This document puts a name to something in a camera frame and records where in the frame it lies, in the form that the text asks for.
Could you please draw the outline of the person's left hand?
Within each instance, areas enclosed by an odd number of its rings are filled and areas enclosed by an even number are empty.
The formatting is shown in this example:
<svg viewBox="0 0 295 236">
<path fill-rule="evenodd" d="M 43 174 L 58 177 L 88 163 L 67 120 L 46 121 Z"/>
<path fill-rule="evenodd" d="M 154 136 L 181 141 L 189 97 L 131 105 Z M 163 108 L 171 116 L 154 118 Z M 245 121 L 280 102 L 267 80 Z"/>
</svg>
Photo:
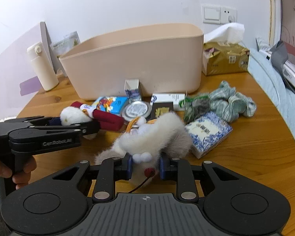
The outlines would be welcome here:
<svg viewBox="0 0 295 236">
<path fill-rule="evenodd" d="M 31 172 L 34 171 L 36 167 L 37 163 L 35 158 L 33 156 L 30 156 L 28 162 L 24 165 L 23 169 L 19 173 L 12 175 L 11 169 L 4 165 L 2 162 L 0 162 L 0 177 L 12 177 L 14 184 L 16 184 L 15 188 L 18 190 L 28 185 L 31 178 Z"/>
</svg>

